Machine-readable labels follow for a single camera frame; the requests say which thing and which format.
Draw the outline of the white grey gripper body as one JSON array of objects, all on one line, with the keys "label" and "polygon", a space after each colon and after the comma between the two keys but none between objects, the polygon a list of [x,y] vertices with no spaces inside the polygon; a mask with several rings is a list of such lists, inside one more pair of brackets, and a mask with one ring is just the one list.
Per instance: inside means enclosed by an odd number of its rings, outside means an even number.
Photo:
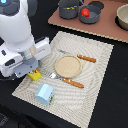
[{"label": "white grey gripper body", "polygon": [[0,73],[4,77],[20,78],[38,67],[38,61],[51,53],[49,38],[35,42],[30,36],[0,45]]}]

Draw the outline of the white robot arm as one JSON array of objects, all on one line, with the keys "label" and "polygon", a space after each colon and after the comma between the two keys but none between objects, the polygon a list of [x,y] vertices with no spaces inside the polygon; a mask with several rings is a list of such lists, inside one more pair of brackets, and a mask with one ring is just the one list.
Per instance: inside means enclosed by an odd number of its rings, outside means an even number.
[{"label": "white robot arm", "polygon": [[36,13],[37,0],[0,0],[0,73],[20,78],[36,69],[51,53],[49,38],[34,40],[29,18]]}]

